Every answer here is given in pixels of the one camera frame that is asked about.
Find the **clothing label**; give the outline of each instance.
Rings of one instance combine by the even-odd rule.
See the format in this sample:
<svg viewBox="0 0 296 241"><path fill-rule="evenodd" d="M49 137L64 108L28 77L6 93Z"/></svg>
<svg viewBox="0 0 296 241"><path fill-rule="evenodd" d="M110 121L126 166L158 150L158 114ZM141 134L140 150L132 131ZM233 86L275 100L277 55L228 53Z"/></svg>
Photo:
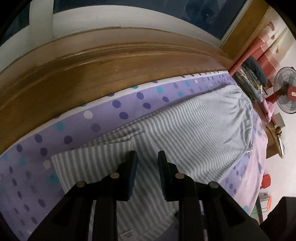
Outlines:
<svg viewBox="0 0 296 241"><path fill-rule="evenodd" d="M136 241L138 234L131 229L121 234L120 237L122 238L123 241Z"/></svg>

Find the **metal screw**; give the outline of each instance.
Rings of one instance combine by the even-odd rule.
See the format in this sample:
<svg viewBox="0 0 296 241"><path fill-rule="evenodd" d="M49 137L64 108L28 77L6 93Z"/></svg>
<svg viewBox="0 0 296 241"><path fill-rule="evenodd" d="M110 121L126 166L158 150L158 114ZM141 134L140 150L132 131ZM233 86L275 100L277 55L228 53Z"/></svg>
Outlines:
<svg viewBox="0 0 296 241"><path fill-rule="evenodd" d="M119 178L119 173L117 173L117 172L111 173L110 177L113 179Z"/></svg>
<svg viewBox="0 0 296 241"><path fill-rule="evenodd" d="M79 182L76 183L76 186L78 188L84 187L84 185L85 185L85 182L84 181L79 181Z"/></svg>
<svg viewBox="0 0 296 241"><path fill-rule="evenodd" d="M180 173L180 172L176 173L176 175L175 175L175 178L177 178L177 179L183 179L184 177L185 177L184 174Z"/></svg>
<svg viewBox="0 0 296 241"><path fill-rule="evenodd" d="M210 182L210 187L217 188L217 187L219 187L219 184L217 182Z"/></svg>

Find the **fan blade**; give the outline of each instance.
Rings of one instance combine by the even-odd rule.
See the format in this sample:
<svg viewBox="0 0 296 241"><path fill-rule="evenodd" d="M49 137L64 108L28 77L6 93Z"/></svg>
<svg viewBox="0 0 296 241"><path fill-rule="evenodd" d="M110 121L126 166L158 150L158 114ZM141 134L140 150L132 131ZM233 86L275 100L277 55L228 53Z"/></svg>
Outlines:
<svg viewBox="0 0 296 241"><path fill-rule="evenodd" d="M293 71L289 77L289 85L296 86L296 73Z"/></svg>
<svg viewBox="0 0 296 241"><path fill-rule="evenodd" d="M281 104L281 105L286 105L289 103L289 99L288 99L288 96L287 95L283 95L281 97L278 98L278 103Z"/></svg>

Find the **pillow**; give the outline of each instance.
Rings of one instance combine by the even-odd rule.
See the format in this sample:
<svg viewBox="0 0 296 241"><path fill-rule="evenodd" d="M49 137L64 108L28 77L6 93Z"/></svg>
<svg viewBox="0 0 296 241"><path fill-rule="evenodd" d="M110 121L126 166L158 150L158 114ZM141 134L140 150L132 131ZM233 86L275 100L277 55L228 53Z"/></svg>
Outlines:
<svg viewBox="0 0 296 241"><path fill-rule="evenodd" d="M267 85L268 78L264 74L264 71L261 68L260 64L252 56L244 61L244 65L246 65L250 70L253 71L253 73L261 82L262 86L265 87Z"/></svg>

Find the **white polka dot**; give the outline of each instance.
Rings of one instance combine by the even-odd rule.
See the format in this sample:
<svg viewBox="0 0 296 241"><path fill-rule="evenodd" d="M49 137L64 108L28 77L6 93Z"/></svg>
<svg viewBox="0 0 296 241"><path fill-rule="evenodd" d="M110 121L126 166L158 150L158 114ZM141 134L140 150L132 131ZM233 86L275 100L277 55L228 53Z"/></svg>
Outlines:
<svg viewBox="0 0 296 241"><path fill-rule="evenodd" d="M50 161L49 161L49 160L44 161L44 162L43 162L43 166L45 167L45 169L49 169L50 166L51 166Z"/></svg>
<svg viewBox="0 0 296 241"><path fill-rule="evenodd" d="M89 111L89 110L86 110L85 112L84 112L84 117L86 118L86 119L91 119L92 118L92 112L91 111Z"/></svg>

